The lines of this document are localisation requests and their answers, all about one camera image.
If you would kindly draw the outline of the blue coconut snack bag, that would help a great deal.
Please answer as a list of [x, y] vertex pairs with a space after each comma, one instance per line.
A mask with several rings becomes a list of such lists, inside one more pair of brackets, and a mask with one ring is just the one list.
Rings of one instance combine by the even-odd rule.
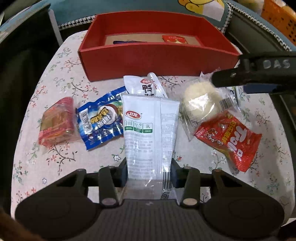
[[120, 87], [77, 109], [79, 134], [87, 150], [123, 134], [122, 95], [126, 92], [125, 86]]

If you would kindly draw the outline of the red Trolli candy bag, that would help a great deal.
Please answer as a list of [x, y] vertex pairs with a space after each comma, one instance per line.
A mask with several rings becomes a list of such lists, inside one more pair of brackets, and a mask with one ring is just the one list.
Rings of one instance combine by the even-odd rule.
[[255, 157], [262, 134], [251, 131], [230, 112], [224, 111], [201, 123], [195, 137], [223, 153], [239, 171], [246, 172]]

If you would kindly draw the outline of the white green snack pack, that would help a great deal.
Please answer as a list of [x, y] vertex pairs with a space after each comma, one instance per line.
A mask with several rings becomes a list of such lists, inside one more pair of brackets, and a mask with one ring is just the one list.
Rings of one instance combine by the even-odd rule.
[[179, 101], [124, 94], [123, 128], [128, 181], [125, 199], [167, 199]]

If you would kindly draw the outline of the clear round bun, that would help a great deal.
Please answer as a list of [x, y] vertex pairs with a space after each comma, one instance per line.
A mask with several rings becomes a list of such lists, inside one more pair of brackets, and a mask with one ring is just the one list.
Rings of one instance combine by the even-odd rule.
[[181, 91], [182, 125], [189, 140], [202, 123], [226, 110], [239, 111], [233, 92], [226, 87], [215, 87], [212, 75], [202, 73], [187, 82]]

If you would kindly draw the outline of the red clear cake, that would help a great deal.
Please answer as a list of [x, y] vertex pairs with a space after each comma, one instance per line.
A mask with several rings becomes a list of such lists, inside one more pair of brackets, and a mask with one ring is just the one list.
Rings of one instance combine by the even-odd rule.
[[64, 97], [48, 108], [42, 116], [38, 143], [46, 148], [74, 140], [77, 136], [74, 99]]

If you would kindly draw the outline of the red spicy strip packet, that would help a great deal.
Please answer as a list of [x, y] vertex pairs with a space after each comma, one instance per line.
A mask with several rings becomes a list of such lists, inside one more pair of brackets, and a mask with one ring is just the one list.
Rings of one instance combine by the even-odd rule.
[[164, 42], [175, 44], [188, 44], [187, 40], [181, 36], [162, 35]]

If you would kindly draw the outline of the white duck snack pouch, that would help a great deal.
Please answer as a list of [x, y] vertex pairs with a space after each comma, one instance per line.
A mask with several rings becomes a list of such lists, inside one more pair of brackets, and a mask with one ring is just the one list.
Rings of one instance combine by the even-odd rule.
[[147, 77], [125, 75], [123, 80], [129, 94], [168, 97], [158, 77], [153, 72], [150, 72]]

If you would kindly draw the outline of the purple blue snack packet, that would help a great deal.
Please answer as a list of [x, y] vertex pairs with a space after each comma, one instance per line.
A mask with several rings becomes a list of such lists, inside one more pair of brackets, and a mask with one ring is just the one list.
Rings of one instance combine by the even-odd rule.
[[146, 41], [134, 41], [134, 40], [128, 40], [128, 41], [123, 41], [123, 40], [114, 40], [112, 44], [117, 45], [117, 44], [132, 44], [132, 43], [146, 43]]

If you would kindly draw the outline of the green white Kaprons wafer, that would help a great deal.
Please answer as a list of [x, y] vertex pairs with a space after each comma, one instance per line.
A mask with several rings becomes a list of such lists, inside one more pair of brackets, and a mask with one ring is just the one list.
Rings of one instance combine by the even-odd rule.
[[241, 106], [241, 102], [243, 101], [243, 92], [240, 86], [232, 86], [230, 87], [233, 98], [236, 101], [238, 106]]

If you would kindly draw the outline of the teal houndstooth right cover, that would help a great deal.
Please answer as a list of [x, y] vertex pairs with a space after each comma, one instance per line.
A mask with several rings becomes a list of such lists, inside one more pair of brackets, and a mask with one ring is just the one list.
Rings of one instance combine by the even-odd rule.
[[240, 13], [244, 17], [248, 18], [248, 20], [251, 20], [254, 24], [273, 35], [273, 37], [278, 41], [280, 46], [283, 47], [285, 51], [295, 51], [295, 45], [277, 28], [263, 19], [260, 15], [235, 1], [225, 1], [225, 3], [229, 4], [234, 12]]

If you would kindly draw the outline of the orange plastic basket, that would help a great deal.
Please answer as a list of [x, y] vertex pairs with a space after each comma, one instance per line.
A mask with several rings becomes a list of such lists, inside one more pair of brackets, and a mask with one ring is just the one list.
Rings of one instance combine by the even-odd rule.
[[295, 11], [284, 1], [264, 1], [261, 17], [295, 45]]

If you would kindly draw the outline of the floral tablecloth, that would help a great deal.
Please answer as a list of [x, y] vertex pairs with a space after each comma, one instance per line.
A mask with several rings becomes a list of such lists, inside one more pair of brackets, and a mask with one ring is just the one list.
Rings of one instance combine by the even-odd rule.
[[[68, 37], [46, 67], [32, 95], [16, 145], [11, 182], [11, 213], [17, 205], [59, 178], [82, 168], [97, 172], [117, 166], [125, 157], [125, 141], [114, 137], [87, 150], [79, 132], [75, 109], [123, 86], [122, 79], [90, 82], [78, 57], [84, 32]], [[172, 158], [181, 167], [203, 173], [220, 169], [276, 199], [290, 218], [295, 206], [292, 156], [280, 117], [267, 94], [246, 94], [235, 87], [239, 120], [261, 134], [259, 148], [246, 172], [215, 149], [178, 127]]]

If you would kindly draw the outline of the red cardboard box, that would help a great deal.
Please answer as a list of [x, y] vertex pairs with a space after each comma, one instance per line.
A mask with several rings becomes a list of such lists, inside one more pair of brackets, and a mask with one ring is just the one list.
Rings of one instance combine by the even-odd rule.
[[[127, 35], [186, 36], [197, 44], [150, 42], [107, 44]], [[78, 55], [87, 78], [100, 81], [125, 75], [197, 76], [216, 68], [233, 68], [239, 52], [203, 17], [165, 11], [120, 11], [99, 14], [89, 27]]]

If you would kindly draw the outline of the dark side table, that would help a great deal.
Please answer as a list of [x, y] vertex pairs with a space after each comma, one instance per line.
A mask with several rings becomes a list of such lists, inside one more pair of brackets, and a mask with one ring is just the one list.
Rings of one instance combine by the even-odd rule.
[[10, 212], [14, 153], [27, 105], [61, 43], [47, 1], [1, 26], [1, 207], [6, 212]]

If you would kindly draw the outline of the teal lion sofa cover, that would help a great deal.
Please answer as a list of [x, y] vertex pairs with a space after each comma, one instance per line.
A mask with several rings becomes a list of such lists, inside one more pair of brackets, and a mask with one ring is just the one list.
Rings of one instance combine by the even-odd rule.
[[95, 16], [118, 11], [167, 11], [201, 16], [221, 32], [225, 32], [232, 17], [227, 1], [190, 0], [113, 0], [113, 1], [47, 1], [54, 11], [59, 29], [91, 23]]

